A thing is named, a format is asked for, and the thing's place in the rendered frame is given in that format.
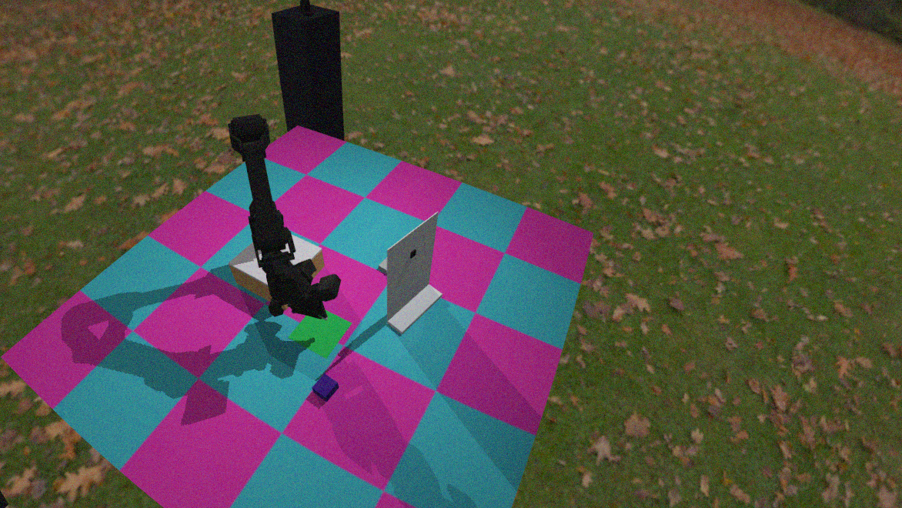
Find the green square patch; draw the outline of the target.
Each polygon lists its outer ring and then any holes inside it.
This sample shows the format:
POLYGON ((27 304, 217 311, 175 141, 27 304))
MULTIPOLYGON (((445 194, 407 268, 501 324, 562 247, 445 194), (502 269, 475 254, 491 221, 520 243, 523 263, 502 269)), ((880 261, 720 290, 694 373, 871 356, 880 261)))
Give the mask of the green square patch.
POLYGON ((327 359, 352 323, 327 310, 326 314, 327 320, 305 316, 289 338, 327 359))

